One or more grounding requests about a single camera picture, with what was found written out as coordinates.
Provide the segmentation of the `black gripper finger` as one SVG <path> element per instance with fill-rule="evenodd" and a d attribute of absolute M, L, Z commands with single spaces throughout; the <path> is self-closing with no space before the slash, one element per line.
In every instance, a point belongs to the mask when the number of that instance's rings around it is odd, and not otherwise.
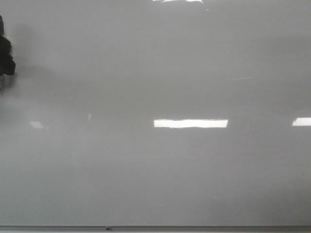
<path fill-rule="evenodd" d="M 14 75 L 16 64 L 11 55 L 11 42 L 4 36 L 3 18 L 0 17 L 0 74 Z"/>

